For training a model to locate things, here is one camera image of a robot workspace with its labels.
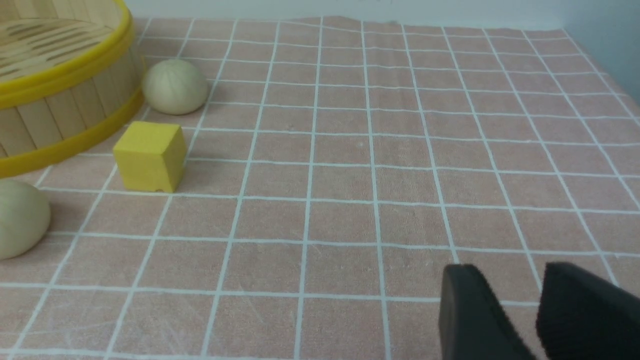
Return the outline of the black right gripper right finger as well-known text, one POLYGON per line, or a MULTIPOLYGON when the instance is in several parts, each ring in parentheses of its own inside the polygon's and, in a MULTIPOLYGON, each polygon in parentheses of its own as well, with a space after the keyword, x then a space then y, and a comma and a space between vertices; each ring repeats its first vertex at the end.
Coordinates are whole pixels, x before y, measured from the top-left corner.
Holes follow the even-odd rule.
POLYGON ((640 301, 573 263, 548 262, 535 330, 550 360, 637 360, 640 301))

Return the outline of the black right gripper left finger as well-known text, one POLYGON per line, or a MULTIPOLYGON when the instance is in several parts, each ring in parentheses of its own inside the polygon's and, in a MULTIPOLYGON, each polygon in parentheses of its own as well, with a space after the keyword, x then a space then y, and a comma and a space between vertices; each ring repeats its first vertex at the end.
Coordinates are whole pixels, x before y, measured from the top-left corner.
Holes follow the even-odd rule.
POLYGON ((535 360, 489 282, 473 264, 448 264, 441 282, 439 342, 444 360, 535 360))

